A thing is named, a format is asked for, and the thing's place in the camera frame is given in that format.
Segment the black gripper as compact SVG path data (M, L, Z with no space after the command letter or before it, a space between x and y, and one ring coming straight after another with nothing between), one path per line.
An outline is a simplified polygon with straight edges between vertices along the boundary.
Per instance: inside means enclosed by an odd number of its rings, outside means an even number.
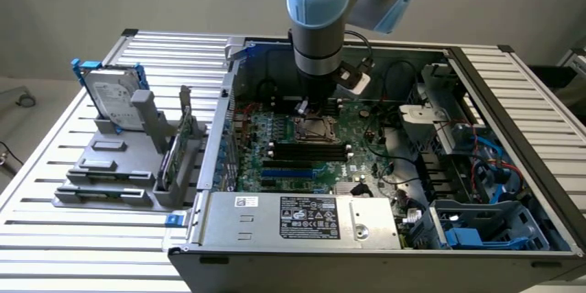
M328 98L336 90L334 74L311 75L298 71L302 87L304 89L304 98L307 99L311 112L320 115L323 108L328 103Z

